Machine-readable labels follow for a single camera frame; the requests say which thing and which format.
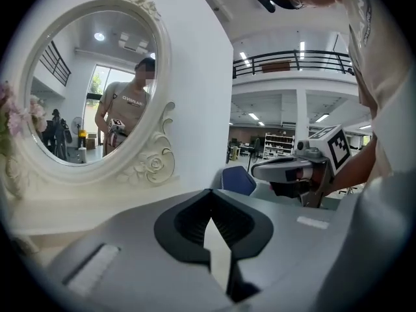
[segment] balcony railing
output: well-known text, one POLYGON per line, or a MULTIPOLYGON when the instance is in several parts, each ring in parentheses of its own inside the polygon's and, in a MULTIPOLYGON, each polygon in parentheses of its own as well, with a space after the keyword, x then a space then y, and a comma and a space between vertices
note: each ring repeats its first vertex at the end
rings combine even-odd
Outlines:
POLYGON ((39 60, 59 82, 66 86, 71 71, 65 64, 53 41, 46 47, 39 60))
POLYGON ((326 70, 354 74, 349 55, 331 51, 281 51, 236 60, 233 79, 243 75, 287 70, 326 70))

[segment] man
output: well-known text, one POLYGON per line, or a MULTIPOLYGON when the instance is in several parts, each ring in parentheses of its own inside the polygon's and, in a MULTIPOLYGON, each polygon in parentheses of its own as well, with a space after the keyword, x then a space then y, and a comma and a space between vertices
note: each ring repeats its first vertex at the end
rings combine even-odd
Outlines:
POLYGON ((125 125, 129 135, 140 120, 150 95, 144 90, 155 78, 155 60, 145 58, 135 66, 135 78, 130 83, 113 82, 102 95, 96 113, 96 124, 104 132, 103 156, 108 155, 117 145, 111 143, 109 122, 118 119, 125 125))
MULTIPOLYGON (((380 0, 272 0, 286 9, 326 7, 342 3, 350 26, 349 54, 359 89, 360 103, 371 111, 372 119, 383 110, 389 99, 406 80, 413 64, 411 50, 395 21, 380 0)), ((336 175, 328 195, 336 190, 352 187, 386 177, 391 167, 382 144, 376 135, 336 175)), ((322 168, 312 173, 312 180, 320 183, 322 168)))

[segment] white column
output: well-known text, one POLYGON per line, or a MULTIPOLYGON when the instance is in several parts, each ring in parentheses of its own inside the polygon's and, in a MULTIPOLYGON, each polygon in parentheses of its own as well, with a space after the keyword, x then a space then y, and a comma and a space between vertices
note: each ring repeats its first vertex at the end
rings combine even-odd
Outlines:
POLYGON ((307 118, 305 89, 296 89, 296 101, 298 103, 298 119, 296 121, 296 134, 294 136, 295 149, 299 140, 305 140, 309 136, 309 119, 307 118))

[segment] oval mirror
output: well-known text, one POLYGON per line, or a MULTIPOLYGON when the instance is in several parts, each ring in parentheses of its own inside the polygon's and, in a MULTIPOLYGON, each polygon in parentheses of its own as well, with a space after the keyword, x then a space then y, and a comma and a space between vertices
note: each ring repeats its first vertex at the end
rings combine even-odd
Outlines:
POLYGON ((50 39, 28 103, 38 144, 66 163, 94 163, 124 142, 153 97, 155 36, 143 19, 100 11, 50 39))

